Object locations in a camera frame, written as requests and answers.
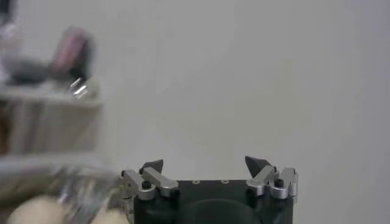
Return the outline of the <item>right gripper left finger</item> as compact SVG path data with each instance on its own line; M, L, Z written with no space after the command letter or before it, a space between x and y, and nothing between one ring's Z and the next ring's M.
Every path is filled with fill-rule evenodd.
M158 159L144 163L137 172L123 170L121 178L124 186L142 201L153 200L157 194L177 198L180 195L179 182L162 175L163 165L164 161Z

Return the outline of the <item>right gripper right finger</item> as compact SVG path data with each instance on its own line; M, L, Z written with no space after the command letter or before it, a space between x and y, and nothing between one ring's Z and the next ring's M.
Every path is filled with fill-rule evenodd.
M246 185L257 197L269 193L272 198L284 200L298 194L298 173L295 168L285 167L279 171L266 159L245 156L251 179Z

